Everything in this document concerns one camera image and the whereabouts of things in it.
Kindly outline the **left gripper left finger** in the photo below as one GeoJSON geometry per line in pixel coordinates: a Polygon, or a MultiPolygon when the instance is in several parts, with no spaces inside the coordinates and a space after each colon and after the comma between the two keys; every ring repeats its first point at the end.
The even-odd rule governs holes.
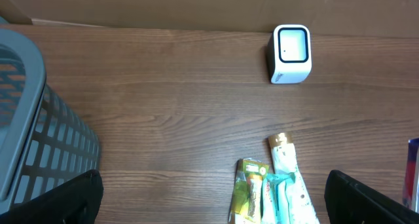
{"type": "Polygon", "coordinates": [[[103,198],[98,170],[89,170],[1,214],[1,224],[93,224],[103,198]]]}

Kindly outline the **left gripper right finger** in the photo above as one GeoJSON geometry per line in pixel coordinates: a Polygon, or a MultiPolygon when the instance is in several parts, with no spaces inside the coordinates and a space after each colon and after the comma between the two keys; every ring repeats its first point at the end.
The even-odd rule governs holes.
{"type": "Polygon", "coordinates": [[[418,224],[418,214],[339,170],[324,194],[331,224],[418,224]]]}

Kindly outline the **white tube gold cap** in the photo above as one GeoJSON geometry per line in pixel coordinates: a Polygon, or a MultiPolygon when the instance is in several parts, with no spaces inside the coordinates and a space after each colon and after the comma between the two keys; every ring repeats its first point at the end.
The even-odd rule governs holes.
{"type": "Polygon", "coordinates": [[[274,174],[268,176],[279,223],[319,224],[299,171],[293,140],[287,132],[268,137],[274,174]]]}

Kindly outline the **purple sanitary pad pack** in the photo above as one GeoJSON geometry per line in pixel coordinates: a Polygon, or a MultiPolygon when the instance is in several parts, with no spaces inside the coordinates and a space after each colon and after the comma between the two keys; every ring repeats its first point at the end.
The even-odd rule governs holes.
{"type": "Polygon", "coordinates": [[[403,205],[418,213],[418,138],[409,140],[403,205]]]}

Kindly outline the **mint green wipes pack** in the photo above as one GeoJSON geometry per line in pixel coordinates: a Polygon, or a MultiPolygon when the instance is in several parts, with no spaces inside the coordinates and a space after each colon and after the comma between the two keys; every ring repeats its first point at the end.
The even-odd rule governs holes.
{"type": "Polygon", "coordinates": [[[290,174],[268,174],[262,186],[262,224],[290,224],[291,212],[287,186],[292,184],[290,174]]]}

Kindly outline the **green snack packet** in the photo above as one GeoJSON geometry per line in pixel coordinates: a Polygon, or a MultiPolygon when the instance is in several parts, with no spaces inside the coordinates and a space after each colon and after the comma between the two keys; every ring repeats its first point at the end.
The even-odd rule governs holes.
{"type": "Polygon", "coordinates": [[[237,162],[229,224],[261,222],[262,186],[268,170],[269,165],[258,160],[240,159],[237,162]]]}

